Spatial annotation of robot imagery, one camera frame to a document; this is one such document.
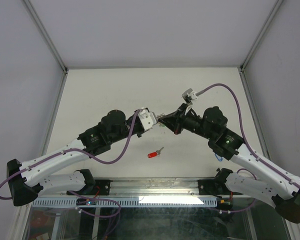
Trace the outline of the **blue tag key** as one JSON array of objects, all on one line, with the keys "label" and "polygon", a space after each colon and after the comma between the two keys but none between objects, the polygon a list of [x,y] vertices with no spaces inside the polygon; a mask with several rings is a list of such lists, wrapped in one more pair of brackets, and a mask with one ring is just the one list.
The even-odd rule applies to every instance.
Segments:
[{"label": "blue tag key", "polygon": [[217,155],[216,153],[214,155],[219,162],[223,161],[223,158],[221,156]]}]

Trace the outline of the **red tag key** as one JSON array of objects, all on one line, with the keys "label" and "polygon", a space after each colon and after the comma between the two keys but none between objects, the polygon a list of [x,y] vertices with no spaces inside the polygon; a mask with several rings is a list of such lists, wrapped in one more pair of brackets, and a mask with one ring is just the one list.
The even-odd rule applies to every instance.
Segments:
[{"label": "red tag key", "polygon": [[148,157],[149,159],[158,157],[158,156],[161,154],[161,152],[162,152],[163,149],[164,149],[164,147],[161,147],[159,150],[156,150],[156,151],[154,151],[154,152],[149,153],[149,154],[147,155],[147,157]]}]

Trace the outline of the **metal keyring with yellow handle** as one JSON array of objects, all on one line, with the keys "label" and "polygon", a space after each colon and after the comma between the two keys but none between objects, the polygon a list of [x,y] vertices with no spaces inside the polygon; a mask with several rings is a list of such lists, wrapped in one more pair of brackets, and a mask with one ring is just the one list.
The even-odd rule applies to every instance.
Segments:
[{"label": "metal keyring with yellow handle", "polygon": [[161,113],[161,114],[157,115],[156,117],[157,117],[157,119],[159,120],[159,119],[163,118],[164,116],[165,116],[165,114],[164,114],[164,113]]}]

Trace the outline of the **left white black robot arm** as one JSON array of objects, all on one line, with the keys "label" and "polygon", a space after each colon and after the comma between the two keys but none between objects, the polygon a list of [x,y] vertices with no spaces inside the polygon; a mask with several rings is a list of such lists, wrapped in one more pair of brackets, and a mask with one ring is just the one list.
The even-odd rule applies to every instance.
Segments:
[{"label": "left white black robot arm", "polygon": [[125,140],[119,156],[108,162],[114,164],[123,157],[133,135],[141,137],[157,122],[156,115],[148,108],[136,110],[129,118],[120,110],[111,110],[96,126],[79,134],[59,150],[29,161],[10,160],[6,165],[6,176],[13,205],[24,206],[48,192],[92,193],[95,182],[88,169],[69,175],[57,175],[56,172],[88,158],[107,164],[97,156],[109,151],[112,144]]}]

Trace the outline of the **aluminium mounting rail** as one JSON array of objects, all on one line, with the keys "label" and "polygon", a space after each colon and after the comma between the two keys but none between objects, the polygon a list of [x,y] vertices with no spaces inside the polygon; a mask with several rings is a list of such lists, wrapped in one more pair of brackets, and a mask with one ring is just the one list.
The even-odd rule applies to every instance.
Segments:
[{"label": "aluminium mounting rail", "polygon": [[208,178],[96,178],[89,197],[195,196],[227,198],[230,191]]}]

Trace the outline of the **right aluminium frame post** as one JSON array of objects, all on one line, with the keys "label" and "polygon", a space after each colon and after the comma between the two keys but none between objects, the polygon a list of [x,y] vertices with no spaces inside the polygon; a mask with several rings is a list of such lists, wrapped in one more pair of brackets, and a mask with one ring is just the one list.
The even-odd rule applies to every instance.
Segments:
[{"label": "right aluminium frame post", "polygon": [[256,54],[256,51],[262,44],[268,30],[271,27],[272,22],[276,18],[280,8],[282,7],[285,0],[276,0],[274,5],[272,6],[268,16],[266,17],[264,23],[261,26],[261,29],[259,30],[251,48],[249,49],[246,57],[244,58],[243,62],[240,65],[240,69],[242,72],[245,71],[250,61],[253,59],[254,55]]}]

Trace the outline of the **left aluminium frame post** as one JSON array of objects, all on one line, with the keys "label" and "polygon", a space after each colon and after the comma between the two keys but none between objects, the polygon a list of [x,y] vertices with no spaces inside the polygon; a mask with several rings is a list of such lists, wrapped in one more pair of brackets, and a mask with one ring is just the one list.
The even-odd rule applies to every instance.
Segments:
[{"label": "left aluminium frame post", "polygon": [[34,25],[36,26],[39,34],[41,35],[43,41],[45,42],[48,50],[54,57],[55,61],[57,62],[58,66],[61,68],[63,73],[68,72],[68,68],[63,61],[61,55],[59,54],[55,44],[53,43],[50,35],[47,32],[47,29],[45,28],[42,20],[40,19],[40,16],[38,15],[34,5],[30,0],[22,0],[22,4],[24,5],[24,8],[28,12],[30,18],[32,19]]}]

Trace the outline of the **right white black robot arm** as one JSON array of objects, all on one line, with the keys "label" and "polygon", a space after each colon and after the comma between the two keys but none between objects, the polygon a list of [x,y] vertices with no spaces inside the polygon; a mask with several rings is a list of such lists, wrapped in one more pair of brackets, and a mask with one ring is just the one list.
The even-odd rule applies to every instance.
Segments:
[{"label": "right white black robot arm", "polygon": [[161,116],[158,121],[176,135],[187,130],[207,139],[209,148],[216,155],[258,177],[258,180],[248,179],[222,168],[214,178],[215,191],[250,196],[273,207],[284,219],[300,223],[300,177],[260,156],[241,136],[228,129],[228,119],[219,107],[207,108],[202,117],[186,109],[187,105],[183,103],[175,112]]}]

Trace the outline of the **aluminium frame post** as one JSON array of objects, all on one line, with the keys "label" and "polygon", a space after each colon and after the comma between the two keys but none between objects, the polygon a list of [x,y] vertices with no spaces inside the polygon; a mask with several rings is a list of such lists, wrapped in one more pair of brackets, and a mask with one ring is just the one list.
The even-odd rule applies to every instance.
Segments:
[{"label": "aluminium frame post", "polygon": [[45,42],[48,50],[54,57],[55,61],[57,62],[58,66],[61,68],[63,73],[68,72],[68,68],[63,61],[61,55],[59,54],[55,44],[53,43],[50,35],[47,32],[47,29],[45,28],[42,20],[40,19],[40,16],[38,15],[34,5],[30,0],[22,0],[22,4],[24,5],[24,8],[28,12],[30,18],[32,19],[34,25],[36,26],[39,34],[41,35],[43,41]]},{"label": "aluminium frame post", "polygon": [[280,8],[282,7],[285,0],[276,0],[274,5],[272,6],[268,16],[266,17],[264,23],[261,26],[261,29],[259,30],[251,48],[249,49],[246,57],[244,58],[243,62],[240,65],[240,69],[242,72],[245,71],[250,61],[253,59],[254,55],[256,54],[256,51],[262,44],[268,30],[271,27],[272,22],[276,18]]}]

